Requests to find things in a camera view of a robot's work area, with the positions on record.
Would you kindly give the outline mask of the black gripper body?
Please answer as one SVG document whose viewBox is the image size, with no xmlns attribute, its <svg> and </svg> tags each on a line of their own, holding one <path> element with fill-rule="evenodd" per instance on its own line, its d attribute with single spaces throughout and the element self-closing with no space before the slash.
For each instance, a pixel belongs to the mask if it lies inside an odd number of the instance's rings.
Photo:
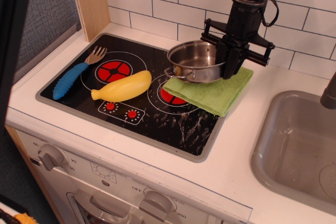
<svg viewBox="0 0 336 224">
<path fill-rule="evenodd" d="M 261 24 L 268 26 L 264 13 L 267 0 L 232 0 L 232 8 L 227 23 L 211 19 L 204 21 L 205 29 L 201 40 L 217 46 L 224 40 L 233 46 L 248 44 L 249 49 L 244 53 L 245 59 L 262 66 L 268 65 L 270 52 L 275 45 L 259 34 Z"/>
</svg>

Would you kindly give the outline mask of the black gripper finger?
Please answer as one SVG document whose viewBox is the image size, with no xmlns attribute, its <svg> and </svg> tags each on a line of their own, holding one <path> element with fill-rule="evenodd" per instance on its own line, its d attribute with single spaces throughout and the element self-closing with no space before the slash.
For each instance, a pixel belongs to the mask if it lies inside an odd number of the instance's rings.
<svg viewBox="0 0 336 224">
<path fill-rule="evenodd" d="M 245 51 L 249 49 L 248 44 L 233 46 L 225 44 L 223 79 L 230 79 L 235 75 L 245 60 Z"/>
<path fill-rule="evenodd" d="M 220 40 L 216 46 L 215 64 L 221 64 L 230 61 L 232 46 L 230 43 Z"/>
</svg>

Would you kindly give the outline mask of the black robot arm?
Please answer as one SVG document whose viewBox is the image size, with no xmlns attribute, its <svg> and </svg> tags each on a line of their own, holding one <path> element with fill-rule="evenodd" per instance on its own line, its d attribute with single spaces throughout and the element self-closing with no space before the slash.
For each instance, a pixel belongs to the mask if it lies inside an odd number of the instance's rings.
<svg viewBox="0 0 336 224">
<path fill-rule="evenodd" d="M 216 47 L 216 64 L 221 63 L 223 79 L 235 75 L 244 60 L 248 59 L 266 66 L 269 55 L 275 48 L 272 42 L 262 38 L 258 31 L 261 25 L 272 26 L 276 19 L 267 23 L 267 2 L 275 0 L 232 0 L 233 4 L 227 23 L 211 19 L 205 21 L 201 39 Z"/>
</svg>

